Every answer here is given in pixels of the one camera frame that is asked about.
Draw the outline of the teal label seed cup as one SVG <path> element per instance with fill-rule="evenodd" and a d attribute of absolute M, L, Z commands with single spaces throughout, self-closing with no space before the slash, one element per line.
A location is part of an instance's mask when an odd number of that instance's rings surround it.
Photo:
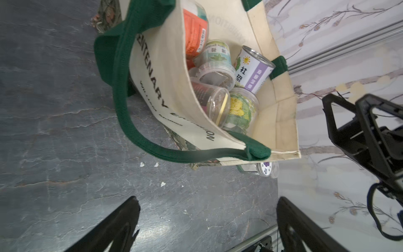
<path fill-rule="evenodd" d="M 203 51 L 193 59 L 196 67 L 209 62 L 232 64 L 229 46 L 219 39 L 209 41 Z"/>

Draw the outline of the purple label metal can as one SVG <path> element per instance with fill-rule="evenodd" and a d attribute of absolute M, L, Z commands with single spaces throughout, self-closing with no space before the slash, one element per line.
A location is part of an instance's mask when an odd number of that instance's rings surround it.
<path fill-rule="evenodd" d="M 257 94 L 276 65 L 261 53 L 243 45 L 234 62 L 235 86 Z"/>

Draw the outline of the clear lid seed cup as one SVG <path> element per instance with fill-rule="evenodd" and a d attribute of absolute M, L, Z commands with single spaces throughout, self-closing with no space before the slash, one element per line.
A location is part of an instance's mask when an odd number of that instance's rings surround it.
<path fill-rule="evenodd" d="M 235 68 L 225 62 L 207 62 L 188 71 L 190 77 L 200 83 L 209 84 L 231 91 L 235 86 Z"/>

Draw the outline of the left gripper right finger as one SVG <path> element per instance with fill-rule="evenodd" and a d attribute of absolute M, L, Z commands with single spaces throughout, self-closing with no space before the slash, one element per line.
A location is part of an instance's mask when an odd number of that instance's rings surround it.
<path fill-rule="evenodd" d="M 322 230 L 290 200 L 277 204 L 277 224 L 285 252 L 345 252 L 346 249 Z"/>

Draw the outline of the yellow green seed cup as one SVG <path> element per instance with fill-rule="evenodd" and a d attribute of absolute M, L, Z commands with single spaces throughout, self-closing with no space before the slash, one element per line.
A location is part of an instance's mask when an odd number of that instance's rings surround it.
<path fill-rule="evenodd" d="M 230 111 L 222 128 L 251 137 L 258 113 L 257 97 L 246 89 L 235 87 L 230 91 Z"/>

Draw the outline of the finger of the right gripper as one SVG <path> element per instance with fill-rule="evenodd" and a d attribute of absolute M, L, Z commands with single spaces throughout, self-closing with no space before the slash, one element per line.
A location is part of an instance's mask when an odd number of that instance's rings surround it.
<path fill-rule="evenodd" d="M 380 127 L 374 109 L 403 118 L 403 107 L 373 94 L 356 102 L 357 116 L 364 133 L 371 164 L 378 178 L 395 189 L 403 188 L 403 127 Z"/>
<path fill-rule="evenodd" d="M 362 168 L 377 176 L 378 172 L 372 164 L 364 131 L 362 130 L 358 118 L 356 105 L 334 94 L 326 95 L 322 99 L 322 103 L 326 117 L 328 136 L 331 142 Z M 339 105 L 353 113 L 354 117 L 344 125 L 338 127 L 334 117 L 333 104 Z"/>

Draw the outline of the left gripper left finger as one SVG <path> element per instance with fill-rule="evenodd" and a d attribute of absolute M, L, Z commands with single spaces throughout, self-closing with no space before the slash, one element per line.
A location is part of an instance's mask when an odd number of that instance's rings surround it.
<path fill-rule="evenodd" d="M 68 252 L 129 252 L 139 233 L 136 226 L 140 205 L 135 196 L 129 197 Z"/>

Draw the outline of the purple flower lid jar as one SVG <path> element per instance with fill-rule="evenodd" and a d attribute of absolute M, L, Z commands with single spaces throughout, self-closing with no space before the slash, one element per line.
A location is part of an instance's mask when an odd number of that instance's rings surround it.
<path fill-rule="evenodd" d="M 277 161 L 238 165 L 237 169 L 240 173 L 273 179 L 277 179 L 279 176 L 279 163 Z"/>

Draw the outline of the cream canvas tote bag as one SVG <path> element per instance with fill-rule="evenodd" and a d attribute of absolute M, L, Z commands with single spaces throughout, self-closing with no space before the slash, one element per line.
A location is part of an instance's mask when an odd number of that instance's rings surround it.
<path fill-rule="evenodd" d="M 229 46 L 230 65 L 248 46 L 276 68 L 257 92 L 258 114 L 248 130 L 221 128 L 196 96 L 198 77 L 186 57 L 185 1 L 119 1 L 122 21 L 99 35 L 94 53 L 102 80 L 113 89 L 116 115 L 127 138 L 145 152 L 175 163 L 240 165 L 298 159 L 297 97 L 287 62 L 280 55 L 263 1 L 196 1 L 206 12 L 205 40 Z M 168 149 L 144 137 L 132 122 L 127 98 L 135 91 L 155 118 L 181 140 L 184 150 Z"/>

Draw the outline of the red label seed jar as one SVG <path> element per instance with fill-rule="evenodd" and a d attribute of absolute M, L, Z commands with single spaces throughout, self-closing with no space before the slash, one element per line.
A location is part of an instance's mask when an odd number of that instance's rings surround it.
<path fill-rule="evenodd" d="M 195 67 L 193 60 L 204 50 L 209 34 L 209 21 L 203 6 L 196 1 L 181 1 L 185 27 L 187 68 Z"/>

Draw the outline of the red flower seed cup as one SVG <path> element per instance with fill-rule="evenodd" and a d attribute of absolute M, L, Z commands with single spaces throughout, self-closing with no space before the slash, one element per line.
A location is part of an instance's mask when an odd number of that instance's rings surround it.
<path fill-rule="evenodd" d="M 221 88 L 191 81 L 195 96 L 206 115 L 218 127 L 223 127 L 230 112 L 230 93 Z"/>

